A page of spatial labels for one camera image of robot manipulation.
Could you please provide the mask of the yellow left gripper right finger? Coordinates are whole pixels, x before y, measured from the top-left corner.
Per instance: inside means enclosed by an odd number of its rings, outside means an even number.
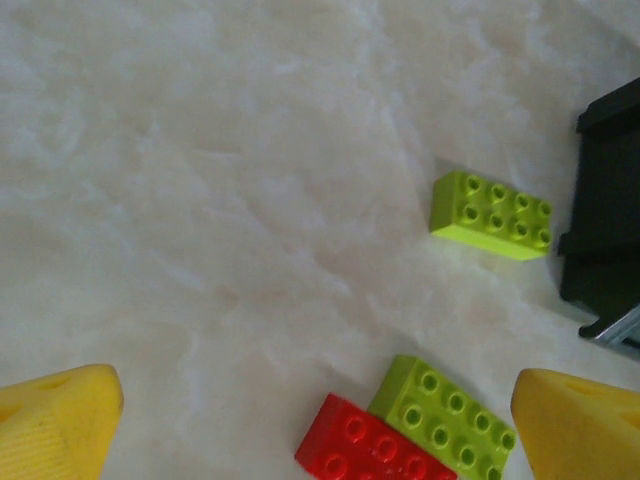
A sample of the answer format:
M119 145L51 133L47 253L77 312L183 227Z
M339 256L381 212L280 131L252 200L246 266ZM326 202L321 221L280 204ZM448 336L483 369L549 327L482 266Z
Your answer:
M536 479L637 479L639 394L546 369L516 379L511 414Z

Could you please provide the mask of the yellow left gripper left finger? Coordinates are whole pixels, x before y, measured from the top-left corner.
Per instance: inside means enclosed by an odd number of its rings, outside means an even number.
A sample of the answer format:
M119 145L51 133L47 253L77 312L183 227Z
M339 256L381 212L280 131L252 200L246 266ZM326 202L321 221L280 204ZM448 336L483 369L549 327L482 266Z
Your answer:
M1 388L3 479L98 479L123 412L116 369L91 364Z

